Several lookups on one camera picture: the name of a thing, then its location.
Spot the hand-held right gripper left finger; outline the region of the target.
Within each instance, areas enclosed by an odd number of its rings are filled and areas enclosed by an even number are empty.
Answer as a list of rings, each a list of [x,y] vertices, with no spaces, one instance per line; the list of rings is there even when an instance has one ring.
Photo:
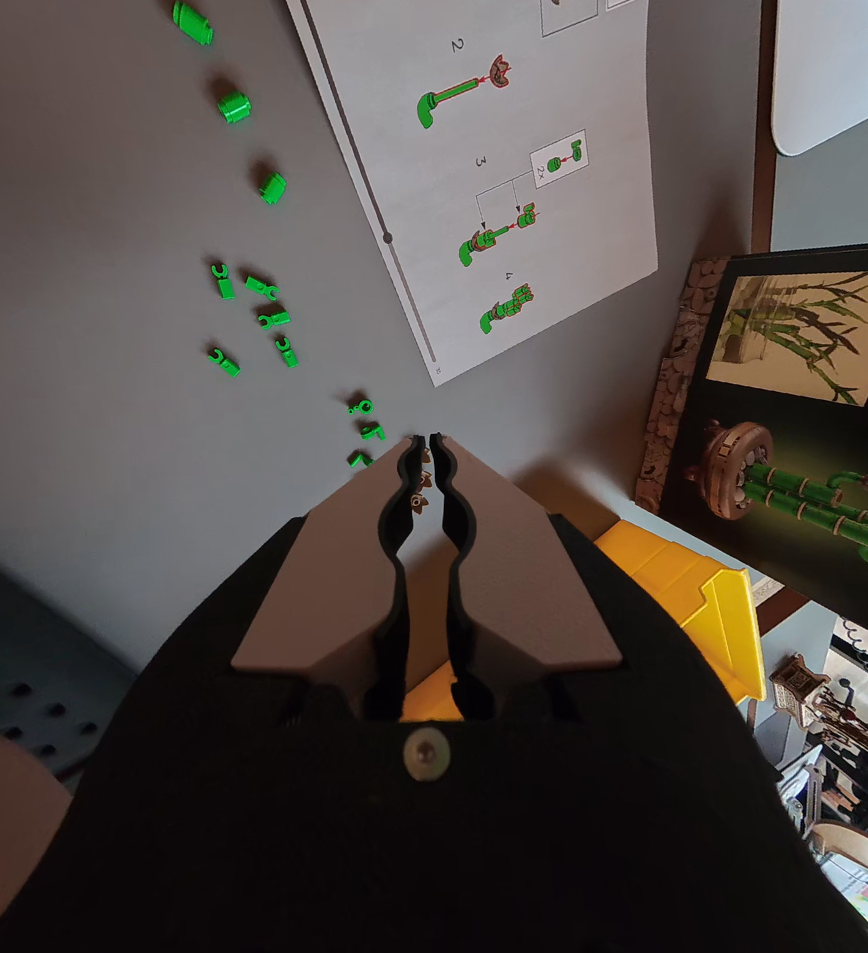
[[[399,549],[425,450],[422,436],[404,438],[308,513],[235,670],[330,684],[365,719],[401,718],[410,620]]]

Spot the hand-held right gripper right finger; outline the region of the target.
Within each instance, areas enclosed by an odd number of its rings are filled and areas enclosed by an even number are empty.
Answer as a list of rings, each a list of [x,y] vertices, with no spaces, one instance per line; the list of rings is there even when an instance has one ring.
[[[623,662],[550,514],[449,436],[429,439],[443,495],[451,692],[466,721],[496,716],[512,691],[547,676]]]

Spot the yellow plastic bin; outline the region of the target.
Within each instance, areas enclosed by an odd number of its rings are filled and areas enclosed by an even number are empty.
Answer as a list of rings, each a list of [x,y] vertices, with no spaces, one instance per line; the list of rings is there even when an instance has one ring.
[[[747,570],[728,568],[623,520],[596,545],[678,623],[732,701],[766,698],[768,677]]]

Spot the carved wooden model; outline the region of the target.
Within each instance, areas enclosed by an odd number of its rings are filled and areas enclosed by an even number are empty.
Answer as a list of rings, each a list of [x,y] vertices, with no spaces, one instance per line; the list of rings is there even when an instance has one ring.
[[[820,733],[827,743],[860,749],[868,754],[868,721],[828,688],[830,677],[814,674],[799,654],[789,657],[770,677],[775,707],[794,717],[807,732]]]

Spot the black bamboo-print cardboard box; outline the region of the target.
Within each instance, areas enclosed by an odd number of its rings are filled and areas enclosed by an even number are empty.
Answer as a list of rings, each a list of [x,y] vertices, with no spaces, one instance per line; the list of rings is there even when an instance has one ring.
[[[868,244],[691,264],[634,499],[868,629]]]

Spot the open instruction booklet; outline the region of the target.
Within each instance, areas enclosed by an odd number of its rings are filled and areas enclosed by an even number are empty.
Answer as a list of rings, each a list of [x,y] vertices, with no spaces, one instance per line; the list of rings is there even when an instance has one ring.
[[[436,386],[654,273],[648,2],[287,6]]]

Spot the wooden board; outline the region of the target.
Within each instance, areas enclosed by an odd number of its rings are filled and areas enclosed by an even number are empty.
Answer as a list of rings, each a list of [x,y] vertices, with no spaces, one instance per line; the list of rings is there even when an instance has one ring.
[[[811,827],[805,842],[823,873],[824,864],[835,854],[868,868],[868,833],[864,831],[837,822],[821,821]]]

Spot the white document stand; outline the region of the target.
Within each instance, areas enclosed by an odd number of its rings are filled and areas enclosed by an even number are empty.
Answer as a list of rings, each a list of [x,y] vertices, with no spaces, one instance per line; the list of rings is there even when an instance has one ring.
[[[868,1],[777,3],[771,128],[796,156],[868,119]]]

